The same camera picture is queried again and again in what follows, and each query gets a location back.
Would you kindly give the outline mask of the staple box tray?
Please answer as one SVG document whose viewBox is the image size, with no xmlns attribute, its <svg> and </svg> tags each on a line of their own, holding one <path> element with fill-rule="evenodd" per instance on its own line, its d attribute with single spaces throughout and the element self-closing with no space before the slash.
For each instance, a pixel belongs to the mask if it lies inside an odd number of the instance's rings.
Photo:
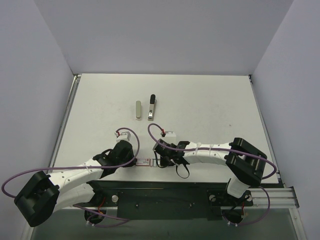
<svg viewBox="0 0 320 240">
<path fill-rule="evenodd" d="M 150 162 L 150 166 L 156 168 L 156 167 L 157 167 L 157 161 L 156 161 L 155 159 L 153 159 L 153 160 Z"/>
</svg>

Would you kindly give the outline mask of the red white staple box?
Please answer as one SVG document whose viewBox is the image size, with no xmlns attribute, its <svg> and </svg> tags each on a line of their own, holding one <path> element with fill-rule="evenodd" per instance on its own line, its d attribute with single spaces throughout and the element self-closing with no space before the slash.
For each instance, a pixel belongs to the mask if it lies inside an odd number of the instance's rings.
<svg viewBox="0 0 320 240">
<path fill-rule="evenodd" d="M 136 160 L 136 165 L 139 167 L 149 167 L 151 165 L 151 160 L 149 158 L 138 158 Z"/>
</svg>

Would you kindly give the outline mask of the beige stapler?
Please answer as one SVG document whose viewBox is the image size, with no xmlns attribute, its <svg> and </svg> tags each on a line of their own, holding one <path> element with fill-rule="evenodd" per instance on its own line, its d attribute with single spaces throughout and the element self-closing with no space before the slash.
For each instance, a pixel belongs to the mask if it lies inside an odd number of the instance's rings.
<svg viewBox="0 0 320 240">
<path fill-rule="evenodd" d="M 137 100 L 135 103 L 135 118 L 140 120 L 142 118 L 142 103 L 140 100 Z"/>
</svg>

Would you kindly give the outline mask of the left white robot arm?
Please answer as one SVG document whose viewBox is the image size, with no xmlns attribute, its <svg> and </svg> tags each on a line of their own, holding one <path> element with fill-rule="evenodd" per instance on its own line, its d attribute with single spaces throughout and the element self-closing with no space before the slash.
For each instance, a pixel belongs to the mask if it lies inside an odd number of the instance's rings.
<svg viewBox="0 0 320 240">
<path fill-rule="evenodd" d="M 99 205 L 103 193 L 90 181 L 113 174 L 120 167 L 131 167 L 135 161 L 133 146 L 125 140 L 116 143 L 109 153 L 102 152 L 76 169 L 32 175 L 14 199 L 30 227 L 44 223 L 54 212 L 75 204 Z"/>
</svg>

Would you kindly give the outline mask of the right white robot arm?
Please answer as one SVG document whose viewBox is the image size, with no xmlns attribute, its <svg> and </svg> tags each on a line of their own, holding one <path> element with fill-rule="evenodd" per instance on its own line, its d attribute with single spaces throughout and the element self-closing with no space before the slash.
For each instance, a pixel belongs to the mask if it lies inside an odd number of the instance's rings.
<svg viewBox="0 0 320 240">
<path fill-rule="evenodd" d="M 162 167 L 191 164 L 214 164 L 228 167 L 233 176 L 223 192 L 224 201 L 236 204 L 249 187 L 259 187 L 263 180 L 267 159 L 261 150 L 236 137 L 230 143 L 201 144 L 180 141 L 177 145 L 159 139 L 153 151 L 160 156 Z"/>
</svg>

